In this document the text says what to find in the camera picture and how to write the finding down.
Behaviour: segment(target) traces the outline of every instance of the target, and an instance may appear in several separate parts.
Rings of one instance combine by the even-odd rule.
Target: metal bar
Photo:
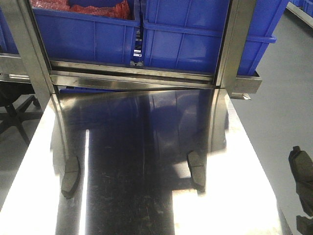
[[[262,79],[259,77],[237,77],[232,93],[255,94],[257,93],[261,83]]]
[[[27,75],[26,68],[19,55],[0,53],[0,73]]]
[[[209,153],[223,150],[226,147],[225,122],[229,96],[225,89],[215,89],[209,119]]]
[[[136,82],[132,83],[129,81],[123,81],[124,78],[119,78],[117,80],[115,77],[107,78],[106,76],[95,76],[93,75],[92,79],[89,79],[89,74],[86,75],[86,77],[81,76],[73,76],[71,75],[60,75],[60,71],[53,71],[52,73],[56,73],[55,75],[52,75],[52,82],[54,85],[57,86],[76,86],[76,87],[88,87],[88,88],[98,88],[98,89],[113,89],[113,90],[128,90],[128,91],[135,91],[135,90],[141,90],[141,91],[147,91],[147,90],[168,90],[168,89],[182,89],[184,87],[186,88],[202,88],[199,87],[199,84],[195,84],[193,82],[185,82],[180,84],[180,86],[177,85],[175,81],[172,81],[169,83],[167,81],[167,85],[161,85],[158,84],[160,82],[157,79],[151,79],[149,76],[147,76],[146,79],[149,80],[149,83],[145,83],[143,81],[137,80]],[[5,82],[19,82],[19,83],[30,83],[29,77],[26,75],[15,75],[15,74],[1,74],[0,75],[0,81]],[[261,85],[261,78],[258,76],[238,76],[236,78],[235,88],[233,93],[249,93],[254,94],[257,92],[259,86]],[[211,89],[213,86],[205,85],[204,89]]]
[[[213,76],[204,72],[194,71],[182,71],[182,70],[167,70],[162,68],[148,68],[148,67],[131,67],[113,65],[113,64],[104,64],[93,62],[84,62],[84,61],[55,61],[51,60],[53,70],[90,70],[90,71],[105,71],[105,72],[114,72],[114,73],[129,73],[129,74],[141,74],[149,76],[159,76],[159,77],[174,77],[174,78],[183,78],[190,80],[203,80],[203,81],[212,81]]]
[[[0,75],[0,81],[2,82],[18,82],[18,83],[30,83],[30,79],[27,75],[14,75],[5,74]]]
[[[42,107],[46,107],[54,88],[48,60],[32,8],[28,0],[1,0],[0,7]]]
[[[78,73],[78,72],[66,72],[66,71],[53,71],[51,73],[52,82],[55,85],[67,86],[78,86],[78,87],[99,87],[105,86],[110,89],[114,89],[117,84],[123,84],[123,90],[134,89],[136,87],[144,87],[146,90],[156,88],[200,88],[209,89],[212,85],[205,81],[198,81],[197,83],[193,80],[178,80],[165,77],[157,77],[152,79],[148,76],[137,77],[136,74],[129,76],[112,76],[92,73]]]
[[[244,51],[246,37],[252,20],[256,0],[231,0],[223,33],[214,84],[225,88],[229,94],[235,80]]]
[[[60,135],[59,135],[60,141],[62,143],[63,157],[64,157],[64,161],[66,162],[66,160],[69,158],[69,154],[68,154],[69,147],[67,144],[67,133],[66,133],[66,128],[64,124],[62,107],[56,94],[52,94],[51,101],[55,109],[55,116],[57,118],[57,125],[59,126],[59,132],[60,132]]]
[[[243,99],[243,100],[251,100],[251,97],[247,93],[232,93],[231,97],[232,99]]]
[[[301,10],[299,7],[292,4],[291,2],[288,2],[287,9],[295,14],[297,17],[299,17],[303,22],[308,24],[308,26],[313,28],[313,18],[305,13],[303,10]]]

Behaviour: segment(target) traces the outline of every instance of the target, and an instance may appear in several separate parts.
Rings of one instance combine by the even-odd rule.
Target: metal leg
[[[21,136],[22,136],[24,142],[25,142],[27,145],[29,145],[29,144],[30,144],[30,140],[29,140],[29,138],[28,138],[28,136],[27,136],[27,134],[26,134],[26,132],[25,132],[25,129],[24,129],[24,127],[22,126],[22,124],[17,122],[17,123],[16,123],[16,127],[17,127],[19,133],[21,134]]]
[[[26,109],[30,106],[30,104],[35,100],[35,96],[32,95],[30,96],[27,100],[25,100],[23,102],[23,104],[21,104],[17,109],[16,111],[17,112],[21,112],[21,113],[24,113],[26,111]]]
[[[235,87],[255,4],[256,0],[231,0],[229,4],[214,84],[225,88],[230,96]]]
[[[13,106],[13,104],[5,106],[5,109],[7,113],[10,115],[11,118],[15,118],[16,115],[18,114]]]

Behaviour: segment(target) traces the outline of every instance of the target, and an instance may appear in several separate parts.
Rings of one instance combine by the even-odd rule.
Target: metal frame
[[[299,7],[292,4],[291,2],[288,2],[287,9],[295,14],[297,17],[299,17],[308,26],[313,28],[313,18],[305,13],[303,10],[301,10]]]
[[[49,60],[28,0],[2,0],[19,55],[0,54],[1,81],[31,82],[42,107],[54,85],[115,90],[175,90],[225,88],[234,93],[255,93],[258,77],[237,77],[256,0],[230,0],[218,67],[207,73],[141,67],[121,67],[83,61]]]

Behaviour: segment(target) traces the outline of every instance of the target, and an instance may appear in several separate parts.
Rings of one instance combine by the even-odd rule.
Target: blue plastic crate
[[[289,0],[292,4],[296,6],[303,6],[304,0]]]
[[[222,31],[228,0],[146,0],[145,19],[153,24]],[[289,0],[258,0],[249,35],[270,37]]]
[[[145,66],[214,73],[222,33],[204,29],[173,27],[144,21]],[[248,36],[239,75],[253,75],[269,43],[275,37]]]
[[[69,0],[70,5],[114,6],[122,0]],[[49,57],[129,64],[140,26],[140,3],[129,0],[133,20],[93,16],[75,12],[34,8],[34,14]],[[18,53],[0,11],[0,46]]]
[[[311,1],[311,0],[304,0],[303,11],[305,13],[307,13],[309,16],[313,17],[313,1]]]

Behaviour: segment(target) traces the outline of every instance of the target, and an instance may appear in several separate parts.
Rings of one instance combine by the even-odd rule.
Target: metal rail
[[[313,28],[313,18],[305,13],[303,10],[301,10],[299,7],[292,4],[291,2],[288,2],[287,9],[295,14],[297,17],[299,17],[308,26]]]
[[[256,0],[231,0],[214,84],[233,92]]]
[[[10,61],[5,67],[2,61]],[[205,73],[187,73],[185,71],[157,71],[153,68],[132,68],[105,64],[86,64],[83,62],[51,61],[51,81],[58,86],[76,86],[105,88],[113,90],[176,90],[184,88],[211,89],[213,76]],[[0,54],[0,81],[30,83],[22,59],[17,55]],[[261,78],[255,76],[237,76],[234,93],[257,92]]]

